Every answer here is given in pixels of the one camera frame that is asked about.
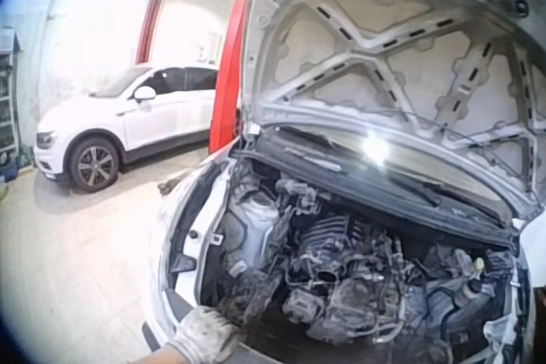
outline garage floor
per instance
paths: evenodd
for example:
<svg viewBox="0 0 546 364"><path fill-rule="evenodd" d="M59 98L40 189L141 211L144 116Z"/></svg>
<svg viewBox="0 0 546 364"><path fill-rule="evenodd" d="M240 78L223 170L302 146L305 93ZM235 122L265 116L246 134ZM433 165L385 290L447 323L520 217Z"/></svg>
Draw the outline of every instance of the garage floor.
<svg viewBox="0 0 546 364"><path fill-rule="evenodd" d="M105 363L149 352L140 332L156 187L206 157L194 147L132 166L78 194L36 172L0 203L2 315L37 362Z"/></svg>

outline red pillar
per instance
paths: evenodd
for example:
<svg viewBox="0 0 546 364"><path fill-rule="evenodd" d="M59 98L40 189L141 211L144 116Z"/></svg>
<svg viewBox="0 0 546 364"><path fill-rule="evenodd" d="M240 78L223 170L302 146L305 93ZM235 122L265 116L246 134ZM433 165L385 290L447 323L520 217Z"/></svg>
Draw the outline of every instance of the red pillar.
<svg viewBox="0 0 546 364"><path fill-rule="evenodd" d="M235 0L226 32L224 51L216 82L209 152L214 153L233 139L235 112L241 76L241 46L246 0Z"/></svg>
<svg viewBox="0 0 546 364"><path fill-rule="evenodd" d="M150 59L152 46L154 45L155 27L160 17L161 4L163 0L148 0L148 7L144 15L144 22L140 37L138 39L138 48L136 49L136 63L146 63Z"/></svg>

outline white car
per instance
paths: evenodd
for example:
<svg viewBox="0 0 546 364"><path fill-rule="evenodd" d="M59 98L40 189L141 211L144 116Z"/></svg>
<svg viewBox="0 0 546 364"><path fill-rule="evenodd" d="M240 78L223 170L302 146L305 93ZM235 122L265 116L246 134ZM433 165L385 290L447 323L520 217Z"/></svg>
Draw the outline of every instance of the white car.
<svg viewBox="0 0 546 364"><path fill-rule="evenodd" d="M122 164L205 140L217 73L215 66L137 65L96 93L62 102L38 125L38 168L95 192L115 181Z"/></svg>
<svg viewBox="0 0 546 364"><path fill-rule="evenodd" d="M543 0L247 7L243 135L166 197L150 346L205 304L247 332L229 363L527 362Z"/></svg>

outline hand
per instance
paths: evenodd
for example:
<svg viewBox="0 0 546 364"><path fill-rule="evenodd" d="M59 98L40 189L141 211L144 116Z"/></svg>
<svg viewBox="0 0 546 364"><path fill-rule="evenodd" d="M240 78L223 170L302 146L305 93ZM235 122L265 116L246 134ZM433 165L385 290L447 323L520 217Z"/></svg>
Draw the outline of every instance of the hand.
<svg viewBox="0 0 546 364"><path fill-rule="evenodd" d="M235 325L215 309L200 306L183 318L168 344L189 364L214 364L227 360L240 341Z"/></svg>

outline white suv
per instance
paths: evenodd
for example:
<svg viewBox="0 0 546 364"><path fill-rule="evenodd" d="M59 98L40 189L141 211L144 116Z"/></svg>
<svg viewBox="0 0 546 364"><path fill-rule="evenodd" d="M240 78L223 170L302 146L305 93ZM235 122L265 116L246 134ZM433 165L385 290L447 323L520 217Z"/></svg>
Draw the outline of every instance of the white suv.
<svg viewBox="0 0 546 364"><path fill-rule="evenodd" d="M132 66L103 90L62 102L38 125L38 168L95 192L115 181L120 164L205 140L217 73L215 66Z"/></svg>

